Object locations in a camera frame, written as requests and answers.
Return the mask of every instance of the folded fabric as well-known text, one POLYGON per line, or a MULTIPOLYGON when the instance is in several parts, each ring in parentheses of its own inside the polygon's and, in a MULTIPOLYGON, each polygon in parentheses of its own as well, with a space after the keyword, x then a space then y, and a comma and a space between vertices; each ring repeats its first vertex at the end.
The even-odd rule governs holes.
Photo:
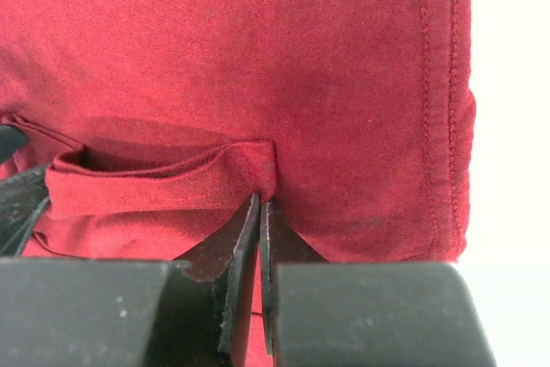
POLYGON ((53 162, 25 255, 171 260, 260 192, 329 260, 455 260, 469 6, 0 0, 0 178, 53 162))

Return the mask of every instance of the black plastic part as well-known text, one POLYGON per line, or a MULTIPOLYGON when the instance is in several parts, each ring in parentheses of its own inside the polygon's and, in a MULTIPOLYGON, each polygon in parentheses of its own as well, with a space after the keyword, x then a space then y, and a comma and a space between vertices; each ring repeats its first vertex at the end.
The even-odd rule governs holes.
POLYGON ((244 367, 259 211, 254 195, 194 262, 0 260, 0 365, 244 367))
POLYGON ((452 266, 280 265, 276 281, 277 367, 496 365, 452 266))
POLYGON ((46 168, 31 168, 0 181, 0 257, 21 255, 49 205, 46 168))
POLYGON ((277 286, 273 268, 282 263, 326 262, 284 220, 283 212, 272 200, 262 206, 260 216, 260 255, 262 312, 267 354, 273 352, 273 306, 277 286))
POLYGON ((8 160, 26 143, 27 137, 23 132, 10 125, 0 125, 0 164, 8 160))

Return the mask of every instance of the white surface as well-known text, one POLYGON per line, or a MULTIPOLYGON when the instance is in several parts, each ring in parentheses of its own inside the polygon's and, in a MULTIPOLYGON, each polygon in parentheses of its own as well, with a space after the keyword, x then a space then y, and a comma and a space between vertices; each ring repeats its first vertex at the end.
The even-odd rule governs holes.
POLYGON ((470 87, 478 113, 461 272, 498 365, 550 366, 550 0, 472 0, 470 87), (510 276, 477 266, 497 264, 510 276))

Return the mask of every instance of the stitching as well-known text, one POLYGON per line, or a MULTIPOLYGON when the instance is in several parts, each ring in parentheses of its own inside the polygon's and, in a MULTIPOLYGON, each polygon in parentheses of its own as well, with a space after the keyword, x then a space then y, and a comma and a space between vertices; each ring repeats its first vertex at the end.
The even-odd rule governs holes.
POLYGON ((424 135, 423 142, 423 158, 425 164, 425 181, 426 181, 426 192, 428 195, 428 201, 430 203, 430 218, 431 225, 434 229, 434 238, 430 245, 429 254, 433 254, 434 248, 436 246, 436 241, 439 237, 439 225, 437 224, 436 217, 436 206, 433 198, 433 191, 431 189, 431 163, 429 156, 429 138, 430 138, 430 34, 428 27, 428 17, 426 12, 426 0, 420 0, 420 15, 422 17, 422 34, 423 34, 423 43, 424 43, 424 53, 422 57, 422 86, 424 90, 424 107, 423 107, 423 124, 422 132, 424 135))
POLYGON ((458 90, 458 14, 457 10, 458 0, 453 0, 452 2, 452 15, 453 15, 453 33, 452 33, 452 60, 451 60, 451 76, 450 76, 450 88, 449 88, 449 174, 450 174, 450 195, 451 203, 453 205, 453 212, 455 215, 456 229, 458 231, 456 240, 456 251, 460 250, 460 239, 462 234, 462 223, 461 216, 459 211, 458 199, 456 198, 456 178, 455 178, 455 131, 456 131, 456 122, 455 122, 455 97, 458 90))

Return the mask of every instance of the red fabric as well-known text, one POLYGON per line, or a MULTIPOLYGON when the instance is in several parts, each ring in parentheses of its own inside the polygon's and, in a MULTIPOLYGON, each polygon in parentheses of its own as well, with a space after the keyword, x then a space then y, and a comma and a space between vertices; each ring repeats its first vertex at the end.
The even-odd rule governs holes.
POLYGON ((53 161, 25 255, 173 259, 259 191, 330 260, 454 260, 469 19, 469 0, 0 0, 0 115, 30 138, 0 177, 53 161))

